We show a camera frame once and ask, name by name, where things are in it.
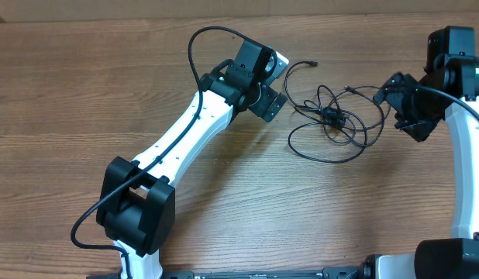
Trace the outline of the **black cable long tail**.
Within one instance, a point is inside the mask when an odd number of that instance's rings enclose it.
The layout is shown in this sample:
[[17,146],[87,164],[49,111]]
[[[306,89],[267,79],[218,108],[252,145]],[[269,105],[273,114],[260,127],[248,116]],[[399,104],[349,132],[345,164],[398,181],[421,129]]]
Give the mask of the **black cable long tail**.
[[[316,101],[306,99],[302,104],[298,104],[288,92],[288,79],[294,69],[301,65],[317,67],[319,64],[313,60],[302,60],[294,63],[288,68],[285,75],[284,90],[295,112],[310,119],[311,122],[294,128],[288,134],[288,147],[299,157],[318,163],[343,164],[357,159],[368,148],[368,144],[370,143],[369,133],[364,121],[355,113],[342,109],[339,98],[334,91],[324,84],[319,85],[316,89]],[[339,160],[313,157],[298,151],[291,141],[292,137],[296,132],[304,128],[316,126],[322,128],[324,135],[330,142],[338,146],[352,144],[357,146],[359,151],[350,157]]]

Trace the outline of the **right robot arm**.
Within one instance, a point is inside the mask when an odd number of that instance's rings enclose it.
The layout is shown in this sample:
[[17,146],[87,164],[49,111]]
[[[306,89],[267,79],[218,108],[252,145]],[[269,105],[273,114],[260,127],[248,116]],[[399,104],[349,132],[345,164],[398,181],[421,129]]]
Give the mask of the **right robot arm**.
[[400,72],[374,95],[395,111],[395,128],[425,141],[440,121],[450,131],[455,205],[448,239],[423,240],[414,253],[371,255],[358,278],[479,278],[479,57],[471,27],[431,33],[425,76]]

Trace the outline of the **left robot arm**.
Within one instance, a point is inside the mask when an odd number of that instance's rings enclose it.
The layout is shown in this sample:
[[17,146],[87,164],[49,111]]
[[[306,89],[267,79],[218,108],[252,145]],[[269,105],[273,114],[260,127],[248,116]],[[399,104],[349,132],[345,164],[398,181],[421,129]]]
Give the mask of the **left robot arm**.
[[116,157],[105,171],[96,221],[120,250],[120,278],[161,278],[159,249],[175,220],[176,187],[208,142],[241,112],[265,122],[286,97],[271,88],[288,66],[268,46],[244,41],[235,59],[203,74],[202,90],[154,145],[131,161]]

